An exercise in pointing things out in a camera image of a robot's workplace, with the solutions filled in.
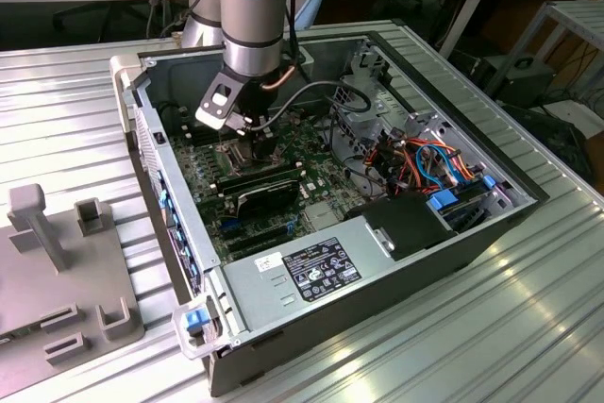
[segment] black box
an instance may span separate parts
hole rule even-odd
[[[470,78],[479,88],[485,89],[507,56],[480,59]],[[553,68],[529,54],[520,57],[512,66],[493,99],[519,108],[531,108],[539,104],[539,96],[549,87],[556,73]]]

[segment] metal shelf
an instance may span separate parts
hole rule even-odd
[[[602,197],[406,27],[375,30],[551,196],[469,267],[220,401],[604,400]],[[179,351],[176,298],[128,160],[112,55],[173,47],[130,42],[0,54],[0,222],[6,188],[36,180],[50,211],[111,203],[146,332],[135,344],[12,395],[16,401],[209,401],[201,362]],[[412,85],[393,85],[416,108]],[[40,165],[54,163],[47,173]]]
[[[508,71],[518,61],[518,58],[548,18],[556,21],[558,26],[545,40],[539,52],[537,52],[537,59],[545,59],[565,31],[575,33],[600,51],[604,50],[604,2],[545,2],[520,36],[508,57],[491,78],[489,85],[485,89],[487,94],[493,95],[495,93]],[[579,98],[588,93],[602,78],[604,78],[604,66],[580,88]]]

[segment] motherboard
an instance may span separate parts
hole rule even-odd
[[[195,132],[171,139],[180,170],[223,264],[330,227],[365,202],[350,174],[332,157],[327,132],[318,122],[300,121],[298,112],[284,115],[278,145],[265,160],[241,165],[238,140],[218,137],[199,144]],[[242,193],[251,200],[257,187],[285,185],[286,203],[260,205],[242,212]]]

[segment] chair leg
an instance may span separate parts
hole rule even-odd
[[[145,21],[145,22],[147,21],[147,17],[144,14],[142,14],[140,11],[138,11],[137,9],[133,8],[131,5],[121,5],[120,10],[124,14],[132,16],[135,19],[138,19],[140,21]]]
[[[109,26],[111,23],[111,16],[115,12],[115,4],[110,3],[109,8],[107,8],[107,12],[105,13],[105,18],[103,18],[103,24],[101,24],[101,30],[98,34],[98,40],[96,42],[103,42],[105,40],[105,35],[109,31]]]
[[[90,4],[78,5],[77,7],[57,11],[53,14],[53,27],[57,32],[60,32],[65,29],[65,25],[63,24],[64,18],[73,16],[74,14],[90,13],[92,11],[105,9],[108,7],[108,5],[109,2],[90,2]]]

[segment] sticker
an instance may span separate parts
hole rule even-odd
[[[263,273],[264,271],[268,271],[269,269],[273,269],[283,264],[281,260],[280,252],[273,252],[270,255],[265,255],[264,257],[260,257],[259,259],[255,259],[256,267],[258,270]]]
[[[279,260],[283,260],[295,286],[307,302],[333,293],[361,278],[361,273],[337,238],[312,245],[287,257],[281,258],[279,254]]]

